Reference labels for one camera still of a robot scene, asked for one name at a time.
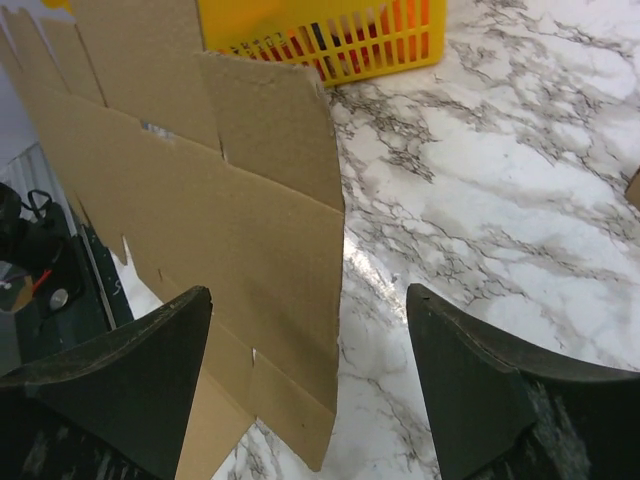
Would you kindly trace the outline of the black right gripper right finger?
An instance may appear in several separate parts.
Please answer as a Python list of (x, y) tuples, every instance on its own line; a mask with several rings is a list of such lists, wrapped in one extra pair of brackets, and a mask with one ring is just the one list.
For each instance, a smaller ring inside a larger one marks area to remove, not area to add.
[(636, 372), (536, 346), (420, 284), (406, 311), (443, 478), (638, 477)]

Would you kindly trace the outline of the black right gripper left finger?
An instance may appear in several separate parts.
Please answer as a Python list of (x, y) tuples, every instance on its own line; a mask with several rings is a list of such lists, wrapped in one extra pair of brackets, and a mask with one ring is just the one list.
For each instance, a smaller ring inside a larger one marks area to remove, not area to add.
[(211, 313), (192, 287), (2, 376), (2, 478), (175, 478)]

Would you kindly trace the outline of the brown cardboard box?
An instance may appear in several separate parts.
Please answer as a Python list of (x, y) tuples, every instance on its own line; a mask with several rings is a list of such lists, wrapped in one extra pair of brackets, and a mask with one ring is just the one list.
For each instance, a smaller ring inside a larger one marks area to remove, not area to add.
[(71, 204), (161, 299), (212, 322), (177, 475), (255, 422), (312, 471), (337, 411), (344, 200), (310, 67), (209, 51), (194, 1), (1, 9), (1, 61)]

